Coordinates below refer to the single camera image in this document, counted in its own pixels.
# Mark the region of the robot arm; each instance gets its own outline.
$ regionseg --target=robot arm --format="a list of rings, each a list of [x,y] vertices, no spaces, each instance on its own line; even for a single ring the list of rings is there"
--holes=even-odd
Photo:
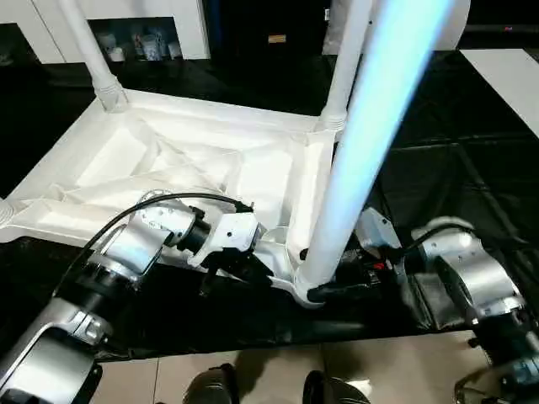
[[[141,202],[164,194],[152,191]],[[76,280],[56,291],[0,364],[0,402],[69,404],[88,388],[91,396],[100,377],[93,353],[112,334],[111,322],[163,246],[191,252],[188,264],[208,270],[202,293],[218,269],[271,285],[271,271],[253,255],[258,238],[252,211],[224,214],[213,226],[204,221],[202,210],[177,199],[136,211],[127,224],[112,229]]]

